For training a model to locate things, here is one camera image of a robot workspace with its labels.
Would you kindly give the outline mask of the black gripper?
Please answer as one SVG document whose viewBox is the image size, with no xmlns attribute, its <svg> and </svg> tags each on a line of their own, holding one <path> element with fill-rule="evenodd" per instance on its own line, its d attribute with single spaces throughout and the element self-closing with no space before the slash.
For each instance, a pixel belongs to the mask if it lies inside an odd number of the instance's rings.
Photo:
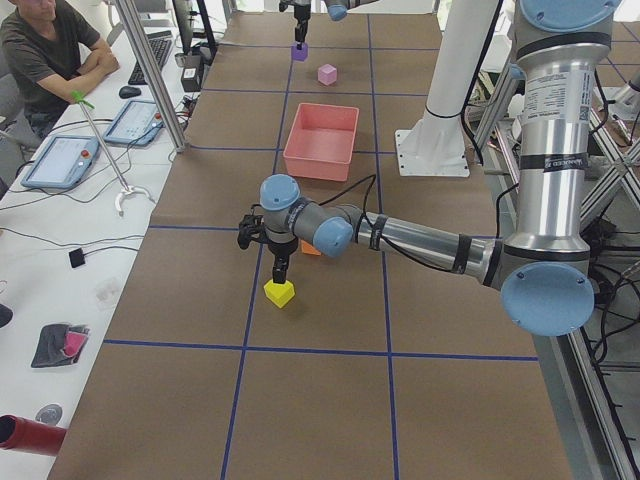
<svg viewBox="0 0 640 480">
<path fill-rule="evenodd" d="M 272 268 L 272 281 L 274 284 L 283 285 L 287 281 L 289 256 L 297 250 L 297 237 L 291 234 L 278 234 L 275 237 L 270 237 L 268 248 L 275 256 Z"/>
<path fill-rule="evenodd" d="M 294 18 L 297 21 L 294 30 L 295 46 L 302 49 L 305 45 L 306 35 L 308 32 L 308 21 L 311 18 L 311 1 L 310 0 L 293 0 Z"/>
</svg>

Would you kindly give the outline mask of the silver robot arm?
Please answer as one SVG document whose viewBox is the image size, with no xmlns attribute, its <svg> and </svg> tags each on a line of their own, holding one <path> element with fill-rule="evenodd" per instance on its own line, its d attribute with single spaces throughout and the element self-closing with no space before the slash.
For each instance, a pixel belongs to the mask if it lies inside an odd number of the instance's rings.
<svg viewBox="0 0 640 480">
<path fill-rule="evenodd" d="M 613 1 L 520 1 L 515 60 L 525 76 L 515 231 L 476 240 L 375 214 L 353 205 L 323 207 L 285 174 L 261 185 L 259 238 L 274 256 L 267 296 L 286 303 L 286 274 L 300 241 L 336 257 L 349 243 L 394 251 L 425 267 L 475 277 L 498 290 L 520 328 L 561 336 L 594 308 L 589 248 L 579 234 L 589 114 L 597 63 L 610 50 Z"/>
<path fill-rule="evenodd" d="M 324 0 L 323 1 L 329 17 L 333 21 L 344 19 L 349 10 L 358 8 L 361 5 L 370 4 L 370 1 L 359 0 Z M 294 29 L 294 46 L 301 50 L 306 43 L 308 24 L 311 19 L 311 2 L 309 0 L 284 0 L 279 2 L 279 11 L 284 12 L 289 7 L 294 9 L 296 26 Z"/>
</svg>

